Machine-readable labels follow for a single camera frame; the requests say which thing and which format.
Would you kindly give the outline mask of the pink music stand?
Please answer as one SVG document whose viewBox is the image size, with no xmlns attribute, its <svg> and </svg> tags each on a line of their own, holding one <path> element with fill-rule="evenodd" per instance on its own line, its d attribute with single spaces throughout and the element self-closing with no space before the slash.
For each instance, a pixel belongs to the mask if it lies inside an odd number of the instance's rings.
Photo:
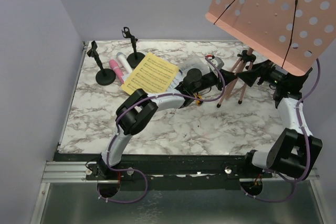
<svg viewBox="0 0 336 224">
<path fill-rule="evenodd" d="M 212 0 L 206 19 L 294 76 L 335 40 L 335 0 Z"/>
</svg>

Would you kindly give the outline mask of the yellow sheet music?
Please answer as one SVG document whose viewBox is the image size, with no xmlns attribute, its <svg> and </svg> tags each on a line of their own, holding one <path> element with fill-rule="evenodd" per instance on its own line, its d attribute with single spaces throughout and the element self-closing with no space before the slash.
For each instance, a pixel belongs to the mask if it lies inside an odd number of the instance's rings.
<svg viewBox="0 0 336 224">
<path fill-rule="evenodd" d="M 149 52 L 121 85 L 131 95 L 137 89 L 147 93 L 163 93 L 176 77 L 179 68 Z"/>
</svg>

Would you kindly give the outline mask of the black round-base mic stand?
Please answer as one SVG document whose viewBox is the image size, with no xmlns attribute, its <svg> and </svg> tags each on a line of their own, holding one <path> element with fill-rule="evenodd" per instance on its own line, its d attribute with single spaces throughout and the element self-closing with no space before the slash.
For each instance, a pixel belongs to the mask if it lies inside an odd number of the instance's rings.
<svg viewBox="0 0 336 224">
<path fill-rule="evenodd" d="M 144 59 L 145 54 L 137 51 L 136 43 L 138 39 L 130 33 L 129 27 L 123 27 L 122 34 L 123 38 L 131 40 L 133 53 L 128 55 L 127 62 L 129 63 L 132 69 L 135 69 L 138 66 L 138 64 Z"/>
</svg>

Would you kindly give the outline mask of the white toy microphone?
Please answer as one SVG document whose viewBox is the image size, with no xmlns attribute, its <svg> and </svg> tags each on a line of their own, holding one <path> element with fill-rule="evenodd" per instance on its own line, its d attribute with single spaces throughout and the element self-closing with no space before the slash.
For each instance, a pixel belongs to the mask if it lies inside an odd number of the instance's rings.
<svg viewBox="0 0 336 224">
<path fill-rule="evenodd" d="M 130 64 L 128 63 L 127 58 L 126 58 L 124 53 L 118 52 L 117 53 L 117 59 L 118 59 L 119 63 L 121 63 L 121 65 L 123 66 L 123 68 L 125 69 L 125 71 L 127 73 L 132 73 L 133 70 L 132 70 Z"/>
</svg>

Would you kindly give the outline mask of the pink toy microphone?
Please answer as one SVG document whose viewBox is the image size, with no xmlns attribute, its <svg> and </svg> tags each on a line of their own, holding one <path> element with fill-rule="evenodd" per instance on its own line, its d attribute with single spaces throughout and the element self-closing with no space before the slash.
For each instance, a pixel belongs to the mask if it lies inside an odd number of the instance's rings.
<svg viewBox="0 0 336 224">
<path fill-rule="evenodd" d="M 114 71 L 115 75 L 118 77 L 121 84 L 124 84 L 124 78 L 123 78 L 124 74 L 123 74 L 121 68 L 119 67 L 119 64 L 114 59 L 111 59 L 109 61 L 109 66 L 110 66 L 111 70 Z"/>
</svg>

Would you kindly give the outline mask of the white sheet music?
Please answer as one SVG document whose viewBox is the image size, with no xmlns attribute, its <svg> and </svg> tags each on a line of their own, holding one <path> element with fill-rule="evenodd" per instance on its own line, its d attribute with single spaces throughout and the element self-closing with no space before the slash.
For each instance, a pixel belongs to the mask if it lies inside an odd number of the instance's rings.
<svg viewBox="0 0 336 224">
<path fill-rule="evenodd" d="M 183 75 L 180 72 L 178 72 L 166 91 L 170 92 L 174 90 L 180 84 L 181 81 L 183 81 Z"/>
</svg>

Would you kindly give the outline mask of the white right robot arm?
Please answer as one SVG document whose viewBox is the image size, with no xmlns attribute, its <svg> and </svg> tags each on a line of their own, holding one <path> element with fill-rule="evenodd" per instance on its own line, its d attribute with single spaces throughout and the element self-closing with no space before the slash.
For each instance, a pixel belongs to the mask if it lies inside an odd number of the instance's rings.
<svg viewBox="0 0 336 224">
<path fill-rule="evenodd" d="M 305 96 L 300 90 L 311 71 L 294 76 L 283 73 L 267 60 L 251 70 L 238 73 L 238 78 L 250 87 L 254 83 L 268 82 L 275 88 L 273 100 L 284 127 L 269 151 L 252 150 L 246 154 L 241 165 L 246 177 L 255 177 L 260 169 L 286 175 L 294 183 L 308 177 L 322 149 L 322 141 L 312 135 L 303 114 Z"/>
</svg>

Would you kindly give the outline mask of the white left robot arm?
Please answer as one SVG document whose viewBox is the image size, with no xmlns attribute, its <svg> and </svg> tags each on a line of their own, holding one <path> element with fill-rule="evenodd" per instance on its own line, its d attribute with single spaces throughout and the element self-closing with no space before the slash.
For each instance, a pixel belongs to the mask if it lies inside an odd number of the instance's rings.
<svg viewBox="0 0 336 224">
<path fill-rule="evenodd" d="M 236 75 L 223 69 L 202 75 L 200 70 L 193 68 L 171 92 L 149 94 L 143 89 L 134 91 L 116 111 L 116 132 L 107 150 L 101 153 L 98 173 L 104 179 L 116 175 L 116 165 L 121 162 L 130 139 L 145 129 L 156 112 L 181 109 L 194 100 L 201 101 L 195 94 L 213 86 L 224 92 L 226 86 L 236 79 Z"/>
</svg>

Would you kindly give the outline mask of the yellow utility knife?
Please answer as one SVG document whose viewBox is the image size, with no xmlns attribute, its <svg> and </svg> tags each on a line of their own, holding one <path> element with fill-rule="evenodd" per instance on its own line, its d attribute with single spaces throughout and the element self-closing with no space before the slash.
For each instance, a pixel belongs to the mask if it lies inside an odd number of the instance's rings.
<svg viewBox="0 0 336 224">
<path fill-rule="evenodd" d="M 195 98 L 196 98 L 196 104 L 197 106 L 201 106 L 203 104 L 203 99 L 202 96 L 198 93 L 195 94 Z"/>
</svg>

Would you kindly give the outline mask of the clear plastic organizer box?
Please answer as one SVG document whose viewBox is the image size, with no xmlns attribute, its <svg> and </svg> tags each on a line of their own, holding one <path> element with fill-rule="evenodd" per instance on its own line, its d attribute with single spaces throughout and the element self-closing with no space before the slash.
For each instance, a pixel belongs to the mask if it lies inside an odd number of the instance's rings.
<svg viewBox="0 0 336 224">
<path fill-rule="evenodd" d="M 198 56 L 188 57 L 185 61 L 178 64 L 179 71 L 186 74 L 190 69 L 196 68 L 201 71 L 202 75 L 208 73 L 208 66 L 201 61 Z"/>
</svg>

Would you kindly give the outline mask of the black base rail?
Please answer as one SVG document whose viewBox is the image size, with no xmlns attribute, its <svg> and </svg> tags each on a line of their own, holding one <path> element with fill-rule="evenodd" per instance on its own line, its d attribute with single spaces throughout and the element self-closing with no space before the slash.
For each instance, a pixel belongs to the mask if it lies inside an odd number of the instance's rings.
<svg viewBox="0 0 336 224">
<path fill-rule="evenodd" d="M 122 190 L 239 190 L 240 180 L 253 182 L 260 168 L 243 155 L 124 154 L 113 170 L 102 159 L 88 165 L 87 180 L 119 183 Z"/>
</svg>

